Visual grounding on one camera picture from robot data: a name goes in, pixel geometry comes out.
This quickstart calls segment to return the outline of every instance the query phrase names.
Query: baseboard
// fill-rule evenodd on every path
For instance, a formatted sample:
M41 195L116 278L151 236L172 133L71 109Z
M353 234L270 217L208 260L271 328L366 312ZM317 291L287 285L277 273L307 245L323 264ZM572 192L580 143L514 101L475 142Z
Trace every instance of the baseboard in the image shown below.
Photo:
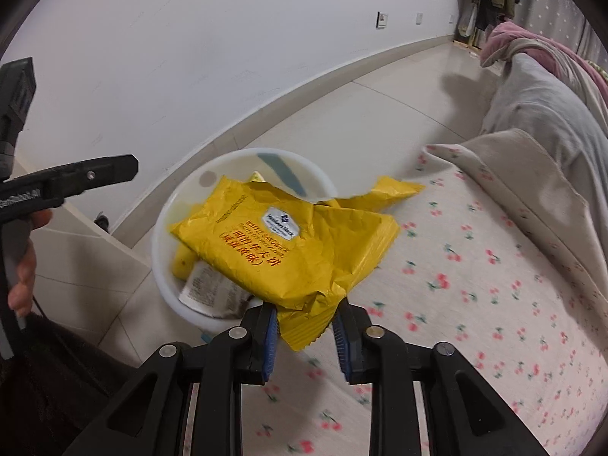
M165 201L175 188L196 168L232 150L242 149L276 124L305 106L377 68L414 53L452 41L453 36L424 39L367 56L329 71L275 99L253 114L220 133L194 155L175 168L154 187L123 219L112 235L127 247L133 246L154 225Z

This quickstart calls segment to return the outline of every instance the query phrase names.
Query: curtain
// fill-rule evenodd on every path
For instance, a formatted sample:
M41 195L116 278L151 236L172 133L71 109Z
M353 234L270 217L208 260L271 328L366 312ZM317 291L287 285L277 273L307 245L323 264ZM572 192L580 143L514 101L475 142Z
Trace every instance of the curtain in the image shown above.
M589 22L585 22L583 38L576 54L582 56L585 60L597 63L604 70L608 70L608 52Z
M585 16L572 0L522 0L513 22L572 51L579 48L586 27Z

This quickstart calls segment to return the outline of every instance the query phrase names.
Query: black cable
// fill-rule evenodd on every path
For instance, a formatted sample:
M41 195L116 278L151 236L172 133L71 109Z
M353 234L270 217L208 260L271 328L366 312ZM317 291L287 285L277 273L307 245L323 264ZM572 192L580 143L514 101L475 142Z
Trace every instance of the black cable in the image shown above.
M36 307L38 308L38 310L40 310L40 315L42 315L42 317L45 320L47 320L48 322L51 322L51 320L46 316L46 313L44 313L44 310L42 310L42 307L38 303L38 300L36 300L36 297L34 297L32 295L32 298L34 300L34 304L36 305ZM55 337L57 338L57 340L59 341L59 343L61 343L62 346L65 348L65 350L70 354L70 356L72 357L72 359L74 359L74 361L80 366L80 368L82 370L84 370L84 372L86 372L86 374L89 377L89 379L92 380L93 384L95 384L95 387L97 388L97 390L101 394L103 394L104 396L111 397L111 394L108 391L106 391L106 389L101 385L101 383L97 379L95 379L94 375L91 372L89 372L89 369L86 368L86 366L80 361L80 359L78 359L78 357L76 356L76 354L66 344L66 342L63 341L63 338L59 334L57 334L57 331L54 328L53 328L53 334L55 335Z

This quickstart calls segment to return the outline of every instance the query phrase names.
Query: metal screw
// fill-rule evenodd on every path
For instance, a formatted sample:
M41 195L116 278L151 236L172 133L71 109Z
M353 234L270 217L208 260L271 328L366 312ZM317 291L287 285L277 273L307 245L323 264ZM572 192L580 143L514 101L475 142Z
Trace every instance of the metal screw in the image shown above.
M435 349L437 350L437 353L439 353L439 355L443 355L443 356L453 355L454 352L456 351L454 348L454 345L451 345L450 343L446 343L445 341L442 341L441 343L437 343L435 346Z
M382 329L380 326L369 326L366 329L366 334L369 337L380 338L384 336L384 329Z
M165 345L160 347L158 350L158 354L163 358L170 358L177 353L177 348L174 345Z
M242 337L247 336L247 329L242 327L232 328L230 331L228 331L228 336L230 336L232 339L241 339Z

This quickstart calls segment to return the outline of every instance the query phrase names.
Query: white wall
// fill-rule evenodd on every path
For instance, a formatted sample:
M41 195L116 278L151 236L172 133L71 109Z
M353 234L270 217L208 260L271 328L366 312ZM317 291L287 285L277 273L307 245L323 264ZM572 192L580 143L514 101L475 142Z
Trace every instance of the white wall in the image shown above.
M72 199L116 226L242 117L332 68L450 34L451 14L457 0L42 0L2 59L34 59L18 148L37 168L133 153L133 182Z

